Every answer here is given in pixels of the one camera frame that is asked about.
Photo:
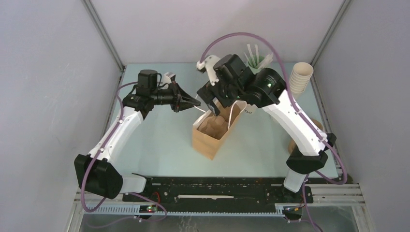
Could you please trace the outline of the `brown paper takeout bag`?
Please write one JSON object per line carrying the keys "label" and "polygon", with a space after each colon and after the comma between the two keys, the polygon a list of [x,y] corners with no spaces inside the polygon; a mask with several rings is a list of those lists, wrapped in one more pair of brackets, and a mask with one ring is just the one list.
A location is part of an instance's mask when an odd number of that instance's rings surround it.
{"label": "brown paper takeout bag", "polygon": [[220,114],[208,110],[192,126],[192,147],[210,160],[214,159],[247,107],[245,101],[235,101],[226,108],[218,101],[215,103]]}

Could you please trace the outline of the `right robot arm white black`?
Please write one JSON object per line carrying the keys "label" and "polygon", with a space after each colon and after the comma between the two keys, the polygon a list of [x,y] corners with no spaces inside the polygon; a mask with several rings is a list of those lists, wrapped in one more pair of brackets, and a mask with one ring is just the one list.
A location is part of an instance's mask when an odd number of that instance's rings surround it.
{"label": "right robot arm white black", "polygon": [[289,168],[281,189],[282,198],[294,202],[308,174],[324,167],[328,156],[326,144],[333,145],[336,136],[319,129],[289,95],[285,80],[273,69],[262,68],[253,73],[238,55],[219,58],[208,56],[196,64],[198,71],[207,73],[208,82],[197,94],[214,115],[221,107],[244,101],[264,110],[291,136],[295,149],[286,164]]}

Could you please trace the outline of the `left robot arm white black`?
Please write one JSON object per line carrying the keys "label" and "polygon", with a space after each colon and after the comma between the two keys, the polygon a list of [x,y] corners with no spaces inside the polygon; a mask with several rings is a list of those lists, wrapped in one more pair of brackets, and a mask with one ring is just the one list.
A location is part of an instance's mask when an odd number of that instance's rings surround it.
{"label": "left robot arm white black", "polygon": [[147,178],[139,174],[121,174],[115,167],[122,149],[156,105],[169,105],[178,113],[201,103],[180,87],[172,72],[160,74],[144,69],[130,85],[131,91],[123,99],[117,98],[120,110],[108,131],[86,155],[77,155],[74,167],[82,192],[108,199],[134,192],[139,200],[148,201],[153,188],[146,184]]}

